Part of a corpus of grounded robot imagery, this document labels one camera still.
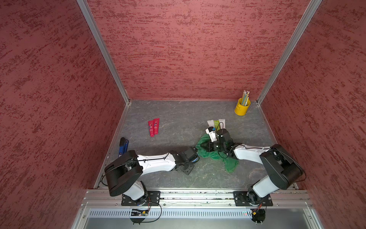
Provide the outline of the green microfiber cloth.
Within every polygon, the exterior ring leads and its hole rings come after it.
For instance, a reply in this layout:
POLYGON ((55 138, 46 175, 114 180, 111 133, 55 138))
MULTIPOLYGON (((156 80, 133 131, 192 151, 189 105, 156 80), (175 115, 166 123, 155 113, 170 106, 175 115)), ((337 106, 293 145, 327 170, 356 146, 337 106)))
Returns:
POLYGON ((202 158, 210 158, 216 161, 222 161, 225 165, 226 172, 233 173, 238 167, 239 161, 233 158, 225 157, 224 154, 221 152, 209 152, 206 147, 203 147, 203 144, 205 145, 207 143, 211 143, 211 139, 208 134, 204 134, 195 146, 198 155, 202 158))

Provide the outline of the white tube orange cap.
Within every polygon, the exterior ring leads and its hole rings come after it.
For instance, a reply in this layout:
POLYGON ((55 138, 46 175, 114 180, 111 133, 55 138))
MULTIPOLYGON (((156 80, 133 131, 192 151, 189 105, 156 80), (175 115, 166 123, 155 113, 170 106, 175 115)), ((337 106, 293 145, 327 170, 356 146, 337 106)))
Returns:
POLYGON ((217 129, 225 129, 225 128, 226 128, 226 120, 225 119, 219 119, 217 129))

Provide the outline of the white tube red cap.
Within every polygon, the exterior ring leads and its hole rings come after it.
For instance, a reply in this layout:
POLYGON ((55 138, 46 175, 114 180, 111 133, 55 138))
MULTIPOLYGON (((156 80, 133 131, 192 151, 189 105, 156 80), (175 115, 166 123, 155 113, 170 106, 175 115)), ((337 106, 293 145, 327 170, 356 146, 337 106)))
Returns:
POLYGON ((215 127, 214 120, 208 120, 207 124, 208 124, 209 127, 215 127))

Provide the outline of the green tube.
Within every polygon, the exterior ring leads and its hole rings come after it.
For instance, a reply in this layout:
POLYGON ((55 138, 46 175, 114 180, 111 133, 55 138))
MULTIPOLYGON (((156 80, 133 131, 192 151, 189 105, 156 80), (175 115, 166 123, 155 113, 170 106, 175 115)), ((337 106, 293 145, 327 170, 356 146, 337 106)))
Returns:
POLYGON ((219 130, 221 128, 221 122, 219 120, 214 120, 213 123, 216 130, 219 130))

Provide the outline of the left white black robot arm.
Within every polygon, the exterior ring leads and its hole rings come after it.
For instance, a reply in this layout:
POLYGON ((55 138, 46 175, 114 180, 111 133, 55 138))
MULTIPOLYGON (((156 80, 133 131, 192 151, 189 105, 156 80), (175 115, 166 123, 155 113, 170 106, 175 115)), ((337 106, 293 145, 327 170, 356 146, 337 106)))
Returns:
POLYGON ((104 169, 109 194, 111 197, 128 196, 136 202, 145 201, 148 192, 144 183, 139 180, 141 176, 173 170, 189 175, 198 161, 196 148, 188 148, 181 153, 170 151, 156 156, 138 155, 134 150, 127 151, 104 169))

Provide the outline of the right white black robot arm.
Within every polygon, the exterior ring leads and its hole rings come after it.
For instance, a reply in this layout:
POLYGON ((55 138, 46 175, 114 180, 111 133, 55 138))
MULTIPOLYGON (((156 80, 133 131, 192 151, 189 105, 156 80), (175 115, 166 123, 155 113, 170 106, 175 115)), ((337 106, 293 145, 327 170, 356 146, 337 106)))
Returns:
POLYGON ((245 200, 251 206, 259 206, 265 198, 281 189, 288 189, 305 171, 279 144, 271 147, 254 147, 232 141, 207 140, 199 146, 206 152, 216 152, 224 158, 248 160, 264 166, 267 175, 248 188, 245 200))

